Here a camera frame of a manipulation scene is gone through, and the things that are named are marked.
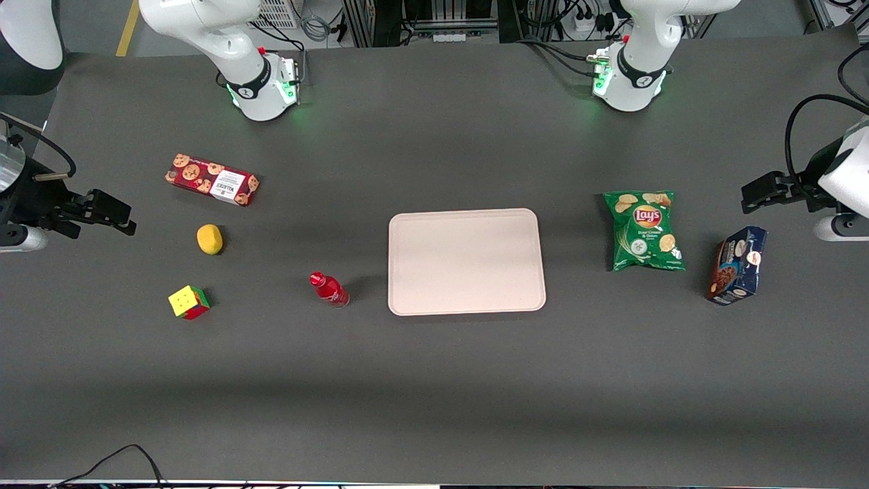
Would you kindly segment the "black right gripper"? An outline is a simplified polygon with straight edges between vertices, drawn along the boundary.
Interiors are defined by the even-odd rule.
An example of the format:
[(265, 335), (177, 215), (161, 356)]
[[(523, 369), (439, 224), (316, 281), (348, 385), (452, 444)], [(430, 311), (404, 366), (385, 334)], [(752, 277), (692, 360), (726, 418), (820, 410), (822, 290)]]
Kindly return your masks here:
[(27, 223), (43, 231), (58, 232), (78, 239), (81, 223), (105, 225), (133, 236), (137, 224), (130, 219), (132, 208), (100, 189), (78, 194), (62, 180), (27, 183)]

